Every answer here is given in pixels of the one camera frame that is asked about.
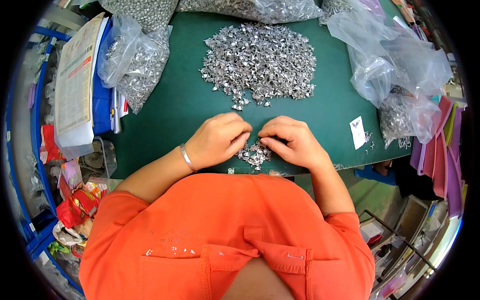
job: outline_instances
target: bag of silver beads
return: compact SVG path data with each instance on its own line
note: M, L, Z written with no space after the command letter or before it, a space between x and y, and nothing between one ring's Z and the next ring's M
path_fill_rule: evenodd
M113 27L98 50L98 76L102 86L113 88L127 72L137 51L140 25L125 15L113 15Z
M339 12L357 12L359 10L370 10L367 6L360 3L359 0L324 0L322 2L322 12L318 18L320 26L327 25L328 19Z
M137 51L117 84L117 90L127 99L134 114L142 109L162 76L170 55L168 38L167 29L147 35L140 33Z
M131 16L144 33L167 27L179 0L99 0L111 13Z
M316 19L313 0L180 0L178 12L216 12L265 24Z
M389 94L378 109L380 130L385 149L392 141L416 136L420 143L428 143L436 135L442 112L425 96L419 98Z

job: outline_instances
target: right hand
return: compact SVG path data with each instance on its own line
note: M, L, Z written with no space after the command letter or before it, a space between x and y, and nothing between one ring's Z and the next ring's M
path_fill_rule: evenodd
M285 145L270 136L285 139ZM280 116L267 122L258 133L260 142L267 145L285 161L305 167L312 172L325 166L332 166L328 153L320 146L307 123Z

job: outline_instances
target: green table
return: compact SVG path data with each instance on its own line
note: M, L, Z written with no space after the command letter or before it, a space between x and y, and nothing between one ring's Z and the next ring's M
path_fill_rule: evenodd
M389 15L400 15L391 1L384 0L382 5ZM171 54L160 82L138 115L130 113L121 119L122 134L109 132L103 135L115 145L118 168L112 178L126 178L187 141L207 118L232 111L231 96L212 91L213 84L206 83L198 69L202 68L203 57L208 50L204 40L222 27L239 26L241 23L241 19L214 13L182 12L173 16L170 22L173 25ZM271 107L257 107L255 103L245 106L240 115L253 127L248 143L255 142L257 132L267 121L285 115L307 122L339 168L362 166L410 154L411 149L399 149L396 143L384 150L377 109L360 97L349 81L352 72L345 43L331 37L326 26L318 25L318 20L286 26L308 37L315 47L314 96L297 101L274 98ZM251 99L251 94L247 92L246 97ZM373 150L370 142L358 150L353 146L349 123L358 116L362 117L364 129L372 132L370 141L375 143ZM204 171L227 173L229 168L235 173L258 173L235 156ZM261 172L286 176L308 171L274 155L271 162L262 164Z

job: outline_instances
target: sample card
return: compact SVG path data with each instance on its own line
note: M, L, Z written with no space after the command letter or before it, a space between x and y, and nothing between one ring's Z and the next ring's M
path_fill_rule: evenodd
M355 146L355 150L357 150L365 144L366 141L361 116L350 122L350 129L352 130L353 145Z

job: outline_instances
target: green floor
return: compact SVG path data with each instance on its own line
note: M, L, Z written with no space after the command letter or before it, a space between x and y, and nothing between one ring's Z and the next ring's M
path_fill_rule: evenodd
M370 210L387 223L395 223L404 200L397 186L368 180L353 175L354 168L338 171L352 197L355 211L360 215ZM312 180L309 174L295 176L295 183L302 187L314 199Z

